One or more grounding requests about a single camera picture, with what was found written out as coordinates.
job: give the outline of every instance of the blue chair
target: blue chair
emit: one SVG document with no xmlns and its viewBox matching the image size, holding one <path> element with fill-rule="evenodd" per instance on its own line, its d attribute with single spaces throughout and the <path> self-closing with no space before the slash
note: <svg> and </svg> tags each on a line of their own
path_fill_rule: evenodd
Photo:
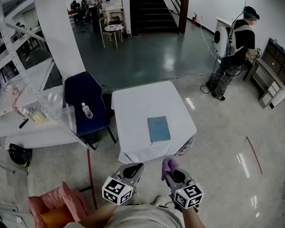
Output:
<svg viewBox="0 0 285 228">
<path fill-rule="evenodd" d="M 77 134 L 95 150 L 89 142 L 87 135 L 107 128 L 114 143 L 116 140 L 109 128 L 110 119 L 107 115 L 102 100 L 102 87 L 89 72 L 82 72 L 65 81 L 64 100 L 75 108 Z M 82 102 L 89 106 L 93 114 L 91 119 L 87 118 L 82 110 Z"/>
</svg>

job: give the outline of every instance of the teal folder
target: teal folder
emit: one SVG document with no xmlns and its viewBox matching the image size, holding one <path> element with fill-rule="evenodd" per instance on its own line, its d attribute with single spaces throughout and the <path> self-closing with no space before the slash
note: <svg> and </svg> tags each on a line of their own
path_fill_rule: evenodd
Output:
<svg viewBox="0 0 285 228">
<path fill-rule="evenodd" d="M 170 140 L 170 131 L 166 116 L 150 117 L 147 119 L 151 142 Z"/>
</svg>

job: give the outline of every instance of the plastic bottle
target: plastic bottle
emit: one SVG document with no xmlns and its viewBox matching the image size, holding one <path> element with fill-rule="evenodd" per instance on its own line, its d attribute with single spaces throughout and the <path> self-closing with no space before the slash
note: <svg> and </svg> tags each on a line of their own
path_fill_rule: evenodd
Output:
<svg viewBox="0 0 285 228">
<path fill-rule="evenodd" d="M 93 114 L 91 113 L 90 108 L 84 102 L 82 102 L 81 105 L 86 117 L 91 119 L 93 117 Z"/>
</svg>

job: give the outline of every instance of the camouflage pants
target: camouflage pants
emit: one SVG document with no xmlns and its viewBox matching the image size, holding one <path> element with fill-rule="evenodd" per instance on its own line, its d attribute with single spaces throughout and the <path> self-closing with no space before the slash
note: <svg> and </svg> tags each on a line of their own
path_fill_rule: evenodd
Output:
<svg viewBox="0 0 285 228">
<path fill-rule="evenodd" d="M 217 97 L 222 97 L 237 71 L 238 69 L 231 63 L 230 59 L 224 58 L 221 61 L 220 68 L 209 80 L 210 92 L 215 92 Z"/>
</svg>

